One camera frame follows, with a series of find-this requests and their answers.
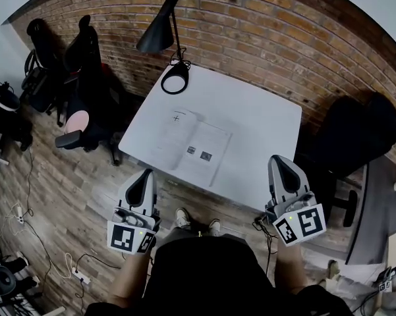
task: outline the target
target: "power strip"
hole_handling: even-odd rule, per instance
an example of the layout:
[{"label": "power strip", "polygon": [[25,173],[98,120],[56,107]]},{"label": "power strip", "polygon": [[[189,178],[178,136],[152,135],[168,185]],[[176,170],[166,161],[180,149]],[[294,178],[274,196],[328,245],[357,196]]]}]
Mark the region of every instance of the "power strip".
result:
[{"label": "power strip", "polygon": [[18,211],[18,221],[19,221],[19,223],[20,223],[20,224],[24,224],[25,220],[24,220],[24,215],[23,215],[23,213],[22,213],[22,208],[21,208],[21,206],[18,206],[17,211]]},{"label": "power strip", "polygon": [[89,284],[91,280],[84,274],[82,274],[79,270],[76,270],[75,267],[72,268],[72,274],[79,278],[84,284]]}]

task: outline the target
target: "person's arm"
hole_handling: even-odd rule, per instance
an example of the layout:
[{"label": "person's arm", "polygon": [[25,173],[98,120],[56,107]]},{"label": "person's arm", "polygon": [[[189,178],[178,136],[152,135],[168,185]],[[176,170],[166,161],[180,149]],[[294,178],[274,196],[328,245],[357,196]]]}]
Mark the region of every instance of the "person's arm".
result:
[{"label": "person's arm", "polygon": [[278,240],[275,287],[297,294],[307,285],[300,245],[286,247],[282,240]]},{"label": "person's arm", "polygon": [[126,255],[126,261],[111,285],[107,302],[122,308],[132,307],[144,293],[150,251],[144,255]]}]

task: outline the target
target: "white table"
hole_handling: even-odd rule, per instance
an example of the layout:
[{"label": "white table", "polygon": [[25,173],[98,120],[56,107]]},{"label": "white table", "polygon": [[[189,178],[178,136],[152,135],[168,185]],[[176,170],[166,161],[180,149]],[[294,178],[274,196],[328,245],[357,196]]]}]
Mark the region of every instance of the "white table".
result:
[{"label": "white table", "polygon": [[[256,86],[194,65],[189,70],[187,89],[169,95],[162,90],[161,79],[170,68],[145,99],[119,149],[159,169],[152,163],[152,148],[163,130],[162,119],[174,107],[198,113],[204,122],[233,134],[212,185],[203,189],[264,211],[271,199],[269,158],[278,154],[293,160],[301,107]],[[159,170],[180,178],[176,170]],[[180,179],[198,186],[187,177]]]}]

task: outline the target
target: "lamp base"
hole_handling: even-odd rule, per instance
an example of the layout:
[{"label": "lamp base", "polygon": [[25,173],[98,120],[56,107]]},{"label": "lamp base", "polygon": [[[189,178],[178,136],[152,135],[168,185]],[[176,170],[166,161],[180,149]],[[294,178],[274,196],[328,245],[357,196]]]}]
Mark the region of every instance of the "lamp base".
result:
[{"label": "lamp base", "polygon": [[[182,78],[184,81],[184,86],[178,91],[169,92],[164,88],[164,83],[168,78],[174,76],[178,76]],[[187,88],[188,83],[189,83],[189,69],[183,61],[179,61],[178,63],[176,63],[176,65],[173,68],[171,68],[167,72],[167,74],[164,75],[161,81],[161,88],[164,90],[164,92],[169,93],[170,95],[177,95],[178,93],[184,92],[184,90]]]}]

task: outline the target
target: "printed page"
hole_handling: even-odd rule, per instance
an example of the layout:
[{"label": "printed page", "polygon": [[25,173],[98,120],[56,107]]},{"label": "printed page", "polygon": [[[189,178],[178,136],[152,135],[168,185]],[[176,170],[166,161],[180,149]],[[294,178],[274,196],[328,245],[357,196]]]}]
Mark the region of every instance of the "printed page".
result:
[{"label": "printed page", "polygon": [[167,113],[164,130],[153,149],[153,160],[159,168],[174,170],[177,167],[197,124],[196,115],[185,109]]},{"label": "printed page", "polygon": [[199,122],[177,167],[181,178],[193,180],[201,186],[211,186],[230,137],[230,132]]}]

